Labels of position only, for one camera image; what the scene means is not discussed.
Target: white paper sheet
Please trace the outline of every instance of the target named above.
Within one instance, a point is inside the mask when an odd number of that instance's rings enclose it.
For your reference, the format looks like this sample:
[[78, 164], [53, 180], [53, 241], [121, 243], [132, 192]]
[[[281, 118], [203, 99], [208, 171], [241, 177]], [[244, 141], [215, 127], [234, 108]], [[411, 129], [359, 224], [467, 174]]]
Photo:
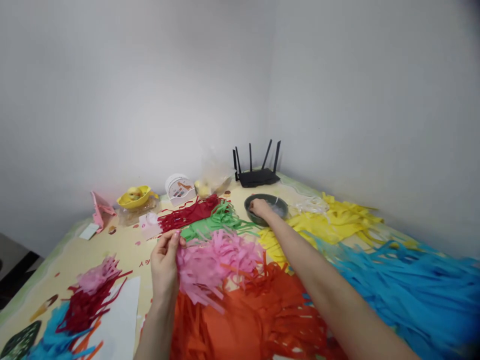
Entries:
[[[118, 292], [120, 285], [112, 288], [111, 296], [105, 301]], [[110, 311], [101, 317], [101, 325], [88, 341], [88, 347], [91, 347], [100, 344], [103, 340], [103, 346], [93, 359], [133, 359], [139, 295], [140, 276], [129, 278], [121, 288], [118, 297], [108, 306]]]

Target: hand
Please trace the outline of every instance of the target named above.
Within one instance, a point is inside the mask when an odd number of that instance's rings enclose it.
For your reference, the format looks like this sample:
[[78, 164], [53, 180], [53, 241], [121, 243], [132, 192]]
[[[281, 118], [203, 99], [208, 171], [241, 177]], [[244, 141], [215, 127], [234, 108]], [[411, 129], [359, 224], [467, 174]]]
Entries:
[[180, 230], [165, 232], [150, 255], [151, 281], [153, 284], [153, 302], [157, 303], [168, 297], [177, 298], [179, 292], [179, 275], [177, 269], [177, 249], [179, 244], [187, 243], [180, 236]]
[[263, 199], [253, 199], [250, 202], [250, 211], [262, 219], [274, 212], [269, 203]]

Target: white wall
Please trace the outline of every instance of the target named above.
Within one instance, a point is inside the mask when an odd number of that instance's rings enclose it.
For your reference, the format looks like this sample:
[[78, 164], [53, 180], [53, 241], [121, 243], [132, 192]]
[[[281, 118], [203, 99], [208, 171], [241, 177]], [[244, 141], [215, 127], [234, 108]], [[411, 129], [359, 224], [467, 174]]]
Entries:
[[280, 0], [268, 135], [281, 171], [480, 256], [478, 12], [456, 0]]
[[276, 1], [0, 2], [0, 230], [45, 257], [130, 186], [264, 148]]

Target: yellow bowl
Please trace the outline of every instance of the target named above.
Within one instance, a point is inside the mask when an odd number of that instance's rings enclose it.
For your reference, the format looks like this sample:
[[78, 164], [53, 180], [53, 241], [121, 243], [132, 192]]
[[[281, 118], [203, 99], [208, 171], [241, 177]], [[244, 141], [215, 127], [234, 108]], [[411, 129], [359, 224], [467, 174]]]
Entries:
[[132, 201], [130, 200], [129, 195], [127, 193], [124, 193], [121, 197], [119, 197], [116, 200], [118, 205], [120, 205], [122, 208], [125, 208], [125, 209], [133, 209], [145, 204], [151, 195], [153, 195], [157, 199], [159, 198], [159, 196], [156, 193], [154, 193], [152, 189], [150, 189], [150, 186], [143, 185], [143, 186], [139, 186], [138, 188], [143, 194], [141, 198], [139, 198], [138, 200]]

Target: round container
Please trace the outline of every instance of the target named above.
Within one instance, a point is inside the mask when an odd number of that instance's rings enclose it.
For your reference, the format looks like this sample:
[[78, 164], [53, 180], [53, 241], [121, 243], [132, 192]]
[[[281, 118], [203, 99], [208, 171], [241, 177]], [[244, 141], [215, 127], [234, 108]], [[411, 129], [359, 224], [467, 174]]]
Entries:
[[249, 197], [247, 197], [245, 199], [245, 202], [243, 204], [245, 206], [246, 214], [248, 215], [250, 220], [257, 225], [265, 226], [265, 227], [268, 226], [268, 224], [265, 220], [263, 220], [261, 217], [255, 215], [253, 212], [250, 211], [250, 203], [252, 202], [253, 199], [264, 199], [267, 203], [270, 204], [270, 206], [275, 204], [278, 208], [280, 208], [281, 213], [279, 215], [284, 220], [287, 218], [287, 216], [289, 214], [289, 206], [281, 198], [278, 198], [278, 200], [277, 200], [276, 196], [269, 195], [269, 194], [250, 195]]

